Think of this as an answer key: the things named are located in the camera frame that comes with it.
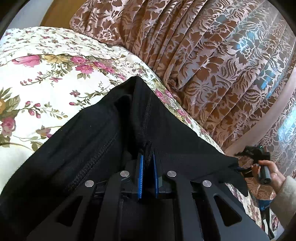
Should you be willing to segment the person's right hand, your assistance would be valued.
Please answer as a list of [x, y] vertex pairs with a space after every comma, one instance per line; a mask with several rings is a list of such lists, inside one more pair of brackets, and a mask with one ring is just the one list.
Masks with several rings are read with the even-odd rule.
[[258, 164], [253, 164], [251, 166], [253, 176], [258, 179], [258, 174], [260, 173], [261, 167], [266, 166], [270, 171], [271, 183], [270, 186], [274, 189], [274, 192], [277, 194], [285, 182], [285, 176], [280, 173], [276, 164], [269, 160], [258, 161]]

